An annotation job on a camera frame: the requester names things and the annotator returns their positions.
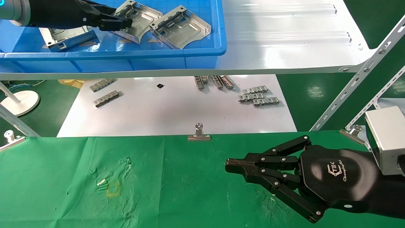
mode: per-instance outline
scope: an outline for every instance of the white table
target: white table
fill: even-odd
[[[275,75],[231,75],[233,90],[218,90],[213,82],[199,91],[194,77],[122,78],[93,93],[87,81],[74,101],[58,137],[151,136],[195,133],[201,122],[205,134],[296,131]],[[241,104],[242,89],[266,85],[267,97],[279,105],[253,107]],[[96,108],[93,101],[114,91],[122,97]]]

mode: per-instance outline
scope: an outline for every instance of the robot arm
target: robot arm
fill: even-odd
[[[118,31],[132,25],[132,19],[111,16],[115,8],[89,0],[0,0],[0,19],[17,26],[71,29],[99,27]]]
[[[301,136],[228,159],[225,170],[262,185],[312,223],[329,208],[405,219],[405,117],[394,106],[367,111],[365,120],[369,152],[328,149]]]
[[[298,158],[290,156],[303,149]],[[329,208],[405,219],[405,177],[383,175],[371,152],[327,149],[301,136],[228,159],[225,170],[262,185],[311,223]]]

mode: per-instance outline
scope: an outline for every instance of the green cloth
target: green cloth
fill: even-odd
[[[0,153],[0,228],[405,227],[405,220],[329,209],[309,223],[225,160],[303,134],[327,148],[365,148],[337,131],[28,138]]]

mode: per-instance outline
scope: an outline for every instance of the yellow tape mark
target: yellow tape mark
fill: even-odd
[[[107,186],[107,191],[106,191],[106,195],[107,197],[111,198],[111,197],[116,197],[119,195],[120,189],[121,189],[121,184],[119,183],[119,181],[117,181],[115,183],[116,186],[116,191],[113,193],[110,193],[110,185]]]

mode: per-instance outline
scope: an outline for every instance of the blue plastic bin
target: blue plastic bin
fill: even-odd
[[[101,4],[119,7],[125,0],[98,0]],[[213,69],[218,57],[226,52],[224,14],[221,0],[140,0],[139,3],[163,14],[183,5],[211,25],[211,34],[184,49],[170,49],[163,43],[149,43],[156,39],[149,31],[141,44],[94,28],[97,44],[86,42],[52,53],[38,28],[17,27],[0,20],[0,73],[76,73],[112,72],[159,69]]]

